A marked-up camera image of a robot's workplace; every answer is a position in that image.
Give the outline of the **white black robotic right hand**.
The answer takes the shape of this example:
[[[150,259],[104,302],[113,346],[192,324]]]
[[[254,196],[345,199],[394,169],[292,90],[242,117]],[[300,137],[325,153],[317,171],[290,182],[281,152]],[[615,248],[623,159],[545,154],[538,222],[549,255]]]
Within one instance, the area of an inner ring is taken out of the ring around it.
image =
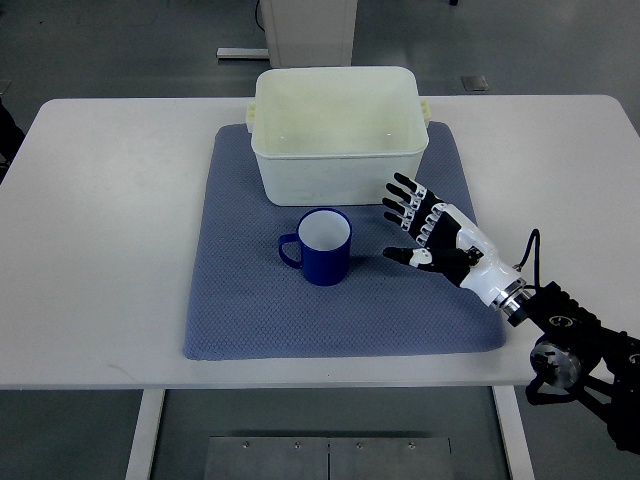
[[[397,172],[386,185],[384,218],[417,243],[387,247],[383,255],[402,265],[442,274],[459,288],[474,292],[487,306],[515,312],[531,297],[520,273],[503,262],[497,247],[456,206]]]

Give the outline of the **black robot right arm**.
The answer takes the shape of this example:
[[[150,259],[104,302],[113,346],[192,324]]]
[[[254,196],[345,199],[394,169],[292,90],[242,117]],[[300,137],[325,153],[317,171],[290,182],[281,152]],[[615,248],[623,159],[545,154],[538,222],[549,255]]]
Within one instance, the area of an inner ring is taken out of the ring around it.
[[[532,405],[577,401],[601,419],[622,451],[639,452],[639,340],[616,332],[556,283],[515,287],[497,301],[512,326],[532,321],[543,335],[530,364],[525,389]]]

